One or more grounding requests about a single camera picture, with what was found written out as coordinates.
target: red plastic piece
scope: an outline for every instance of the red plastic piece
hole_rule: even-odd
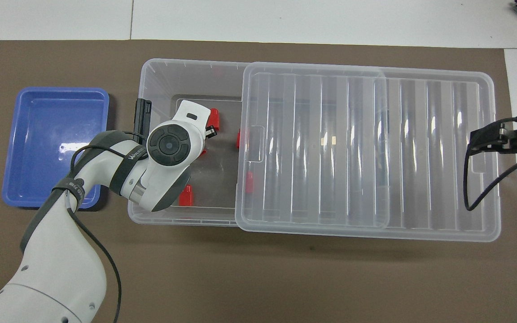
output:
[[[219,119],[219,110],[215,108],[211,108],[211,115],[209,116],[209,120],[207,121],[207,127],[213,126],[216,131],[219,131],[221,127],[221,120]]]
[[[241,130],[238,129],[238,134],[237,134],[237,149],[239,149],[241,147]]]
[[[180,206],[193,206],[193,188],[187,184],[181,194],[179,194]]]
[[[254,190],[253,172],[246,172],[245,193],[252,193]]]

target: transparent storage box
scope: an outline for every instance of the transparent storage box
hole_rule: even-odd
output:
[[[140,97],[153,102],[152,127],[189,99],[217,108],[221,131],[193,163],[195,206],[150,213],[130,203],[135,222],[398,239],[500,234],[498,190],[471,212],[461,193],[468,135],[495,120],[486,74],[154,59]],[[474,156],[472,196],[496,176],[496,155]]]

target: blue tray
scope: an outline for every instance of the blue tray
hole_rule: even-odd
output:
[[[26,87],[17,94],[2,197],[6,204],[39,207],[69,172],[74,151],[107,127],[109,95],[101,88]],[[99,200],[100,186],[82,208]]]

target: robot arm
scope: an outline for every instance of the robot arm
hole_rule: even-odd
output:
[[[105,297],[105,270],[77,228],[73,210],[95,184],[148,210],[170,206],[206,137],[216,134],[206,128],[209,114],[182,101],[175,118],[151,131],[146,147],[122,131],[97,135],[27,227],[21,265],[0,290],[0,322],[92,321]]]

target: brown table surface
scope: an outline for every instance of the brown table surface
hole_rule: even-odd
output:
[[[501,49],[220,43],[0,41],[0,192],[17,92],[27,86],[101,87],[109,129],[133,128],[142,64],[150,58],[285,61],[482,71],[498,117],[511,115]],[[502,160],[513,163],[513,159]],[[115,258],[120,322],[517,322],[517,177],[501,184],[502,233],[492,243],[249,233],[236,227],[137,225],[109,193],[80,218]],[[21,260],[35,212],[0,197],[0,288]],[[107,296],[117,299],[105,258]]]

